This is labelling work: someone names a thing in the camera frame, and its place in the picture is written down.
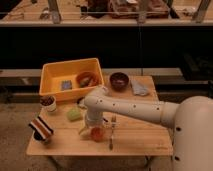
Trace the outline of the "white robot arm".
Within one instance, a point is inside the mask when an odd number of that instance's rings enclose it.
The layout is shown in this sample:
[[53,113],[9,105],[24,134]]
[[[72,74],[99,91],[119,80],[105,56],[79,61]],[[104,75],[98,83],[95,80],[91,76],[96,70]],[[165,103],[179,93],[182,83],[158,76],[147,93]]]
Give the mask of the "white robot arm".
[[103,113],[162,125],[174,130],[173,171],[213,171],[213,99],[193,96],[180,104],[110,97],[99,86],[84,97],[85,124],[100,125]]

